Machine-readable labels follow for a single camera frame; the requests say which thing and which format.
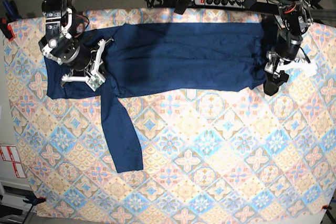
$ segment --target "navy blue shirt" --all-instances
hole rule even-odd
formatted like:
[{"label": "navy blue shirt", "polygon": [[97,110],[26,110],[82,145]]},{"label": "navy blue shirt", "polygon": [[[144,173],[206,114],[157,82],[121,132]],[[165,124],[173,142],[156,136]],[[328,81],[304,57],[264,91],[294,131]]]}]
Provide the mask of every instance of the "navy blue shirt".
[{"label": "navy blue shirt", "polygon": [[265,80],[266,51],[277,29],[261,23],[168,23],[100,29],[91,39],[112,37],[104,51],[106,82],[93,92],[85,83],[60,85],[67,66],[45,58],[47,95],[58,98],[101,96],[101,122],[117,172],[143,169],[142,152],[131,119],[118,98],[174,89],[239,91]]}]

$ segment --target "power strip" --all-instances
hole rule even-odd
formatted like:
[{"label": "power strip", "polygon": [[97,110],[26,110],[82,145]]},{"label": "power strip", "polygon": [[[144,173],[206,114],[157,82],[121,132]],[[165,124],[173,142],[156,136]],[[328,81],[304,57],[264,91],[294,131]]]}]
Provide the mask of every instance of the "power strip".
[{"label": "power strip", "polygon": [[224,1],[219,0],[194,0],[194,4],[198,6],[218,6],[218,7],[231,7],[231,8],[240,8],[245,9],[243,5],[238,5],[237,3],[231,4],[228,2],[227,4],[223,4]]}]

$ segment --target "white label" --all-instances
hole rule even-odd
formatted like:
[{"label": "white label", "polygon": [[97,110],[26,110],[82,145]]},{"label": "white label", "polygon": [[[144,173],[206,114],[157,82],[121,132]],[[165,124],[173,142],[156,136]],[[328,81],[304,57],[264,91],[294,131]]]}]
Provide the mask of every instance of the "white label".
[{"label": "white label", "polygon": [[25,178],[26,175],[25,175],[25,172],[23,171],[22,164],[21,163],[14,163],[14,165],[15,165],[15,168],[17,170],[17,177],[18,178]]},{"label": "white label", "polygon": [[15,146],[10,146],[9,148],[10,148],[10,152],[12,153],[12,156],[13,156],[13,161],[20,163],[20,158],[19,158],[19,154],[17,152],[16,147]]},{"label": "white label", "polygon": [[4,161],[12,161],[7,146],[0,146]]}]

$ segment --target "patterned tablecloth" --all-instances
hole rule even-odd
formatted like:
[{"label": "patterned tablecloth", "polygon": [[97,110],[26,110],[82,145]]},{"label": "patterned tablecloth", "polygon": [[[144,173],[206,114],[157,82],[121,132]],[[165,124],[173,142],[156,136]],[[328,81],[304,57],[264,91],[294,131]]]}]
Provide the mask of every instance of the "patterned tablecloth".
[{"label": "patterned tablecloth", "polygon": [[[189,9],[87,12],[90,29],[124,23],[258,22],[257,14]],[[38,215],[106,223],[248,223],[321,211],[336,188],[336,30],[315,24],[303,49],[319,66],[269,97],[175,90],[122,99],[144,170],[117,174],[100,97],[51,100],[38,41],[44,19],[12,23],[4,39],[14,129]]]}]

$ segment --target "robotic arm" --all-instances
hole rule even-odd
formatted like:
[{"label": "robotic arm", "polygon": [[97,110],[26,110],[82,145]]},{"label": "robotic arm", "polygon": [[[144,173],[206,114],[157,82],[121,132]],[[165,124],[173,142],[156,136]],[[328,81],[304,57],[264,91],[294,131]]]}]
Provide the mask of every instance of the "robotic arm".
[{"label": "robotic arm", "polygon": [[304,58],[298,56],[302,35],[313,22],[308,0],[291,0],[290,4],[280,2],[278,8],[285,28],[280,30],[275,48],[266,55],[264,92],[267,95],[274,95],[288,81],[289,75],[285,70],[301,68],[308,76],[317,73],[317,65],[310,61],[305,52]]},{"label": "robotic arm", "polygon": [[70,67],[70,73],[62,76],[63,84],[85,82],[96,91],[106,79],[101,55],[113,39],[102,39],[94,48],[87,48],[81,37],[76,35],[76,11],[70,0],[44,0],[42,11],[46,17],[46,34],[39,41],[42,54]]}]

